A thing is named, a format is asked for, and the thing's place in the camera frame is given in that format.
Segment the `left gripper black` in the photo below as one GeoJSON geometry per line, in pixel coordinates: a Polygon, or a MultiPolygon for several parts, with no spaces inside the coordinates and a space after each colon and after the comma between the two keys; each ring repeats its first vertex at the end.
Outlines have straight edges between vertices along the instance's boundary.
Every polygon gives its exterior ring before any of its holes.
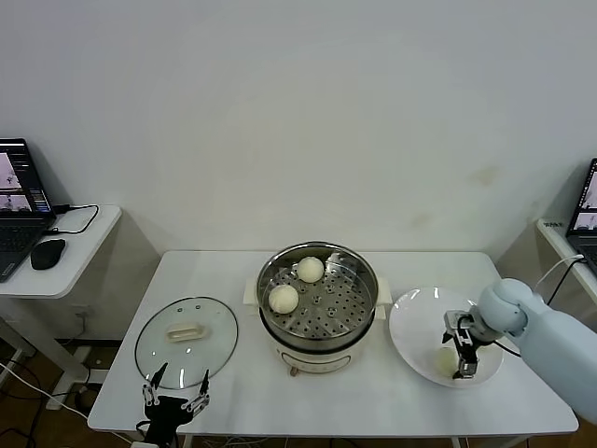
{"type": "Polygon", "coordinates": [[[148,428],[144,442],[148,444],[178,444],[177,429],[192,421],[194,413],[201,413],[210,402],[207,370],[202,378],[198,396],[194,399],[158,396],[161,379],[166,372],[165,362],[143,385],[144,414],[148,428]]]}

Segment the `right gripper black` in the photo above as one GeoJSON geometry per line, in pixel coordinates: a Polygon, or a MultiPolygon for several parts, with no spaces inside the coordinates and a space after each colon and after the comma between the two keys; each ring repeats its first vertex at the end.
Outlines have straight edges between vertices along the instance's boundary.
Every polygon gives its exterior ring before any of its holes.
{"type": "Polygon", "coordinates": [[[451,347],[457,345],[460,356],[453,379],[470,379],[477,373],[477,347],[469,329],[464,327],[464,324],[469,321],[468,316],[460,316],[456,330],[446,329],[442,335],[442,344],[448,344],[451,347]]]}

